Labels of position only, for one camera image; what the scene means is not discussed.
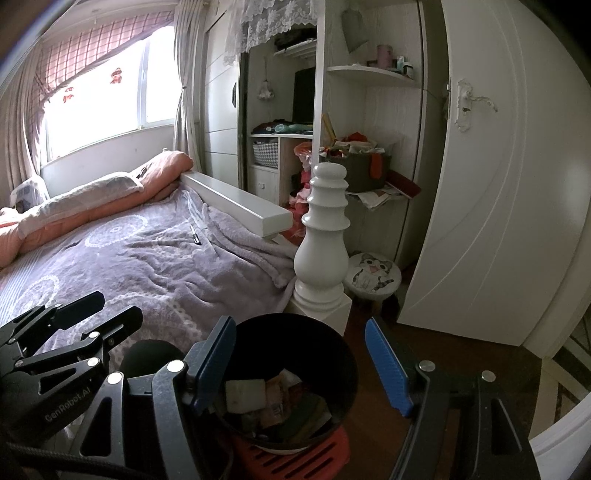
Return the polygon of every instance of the white lace valance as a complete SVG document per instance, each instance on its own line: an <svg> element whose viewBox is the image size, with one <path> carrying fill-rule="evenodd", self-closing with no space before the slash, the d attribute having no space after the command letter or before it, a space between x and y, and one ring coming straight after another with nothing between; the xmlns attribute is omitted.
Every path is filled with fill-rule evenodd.
<svg viewBox="0 0 591 480"><path fill-rule="evenodd" d="M296 24L318 22L320 0L233 0L224 63L232 64L252 47L265 43Z"/></svg>

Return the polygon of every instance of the blue gripper pad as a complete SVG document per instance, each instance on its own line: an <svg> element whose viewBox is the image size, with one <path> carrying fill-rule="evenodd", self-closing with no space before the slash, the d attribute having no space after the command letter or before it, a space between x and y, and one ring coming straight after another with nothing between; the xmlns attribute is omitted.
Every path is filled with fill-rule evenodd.
<svg viewBox="0 0 591 480"><path fill-rule="evenodd" d="M409 418L414 405L408 390L408 376L374 319L369 319L365 325L365 345L374 361L390 405L403 417Z"/></svg>

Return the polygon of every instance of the brown floor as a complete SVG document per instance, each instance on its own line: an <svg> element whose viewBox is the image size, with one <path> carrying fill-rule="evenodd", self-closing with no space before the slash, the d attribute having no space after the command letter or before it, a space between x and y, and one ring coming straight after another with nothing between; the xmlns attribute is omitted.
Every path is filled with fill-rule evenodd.
<svg viewBox="0 0 591 480"><path fill-rule="evenodd" d="M396 312L394 305L384 304L384 320L398 340L408 345L418 358L433 361L437 368L464 375L476 375L483 370L493 371L514 402L525 431L529 432L540 381L540 359L523 347L498 345L398 325L395 323ZM335 480L388 480L410 424L409 420L390 407L365 347L363 331L370 316L368 305L354 303L345 332L345 341L358 364L359 389L353 408L344 422L349 436L351 459ZM452 460L453 445L444 446L440 470L448 472ZM438 473L437 480L448 477ZM232 479L245 478L247 476L236 465Z"/></svg>

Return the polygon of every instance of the red plastic base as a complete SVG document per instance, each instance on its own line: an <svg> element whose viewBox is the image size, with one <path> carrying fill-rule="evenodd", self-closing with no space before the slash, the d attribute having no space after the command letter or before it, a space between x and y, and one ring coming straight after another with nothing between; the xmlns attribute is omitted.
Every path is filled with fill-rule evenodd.
<svg viewBox="0 0 591 480"><path fill-rule="evenodd" d="M232 436L236 453L255 480L332 480L351 456L343 427L324 442L293 455L273 455Z"/></svg>

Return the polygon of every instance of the white turned wooden post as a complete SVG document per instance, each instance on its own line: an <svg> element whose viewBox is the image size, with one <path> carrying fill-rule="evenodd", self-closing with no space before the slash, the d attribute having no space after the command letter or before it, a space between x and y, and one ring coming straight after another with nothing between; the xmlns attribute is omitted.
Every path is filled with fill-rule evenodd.
<svg viewBox="0 0 591 480"><path fill-rule="evenodd" d="M343 231L350 225L345 216L347 170L335 163L321 163L314 167L313 174L310 210L302 217L306 236L295 255L297 281L286 311L326 322L342 335L351 305L343 292L349 267L343 242Z"/></svg>

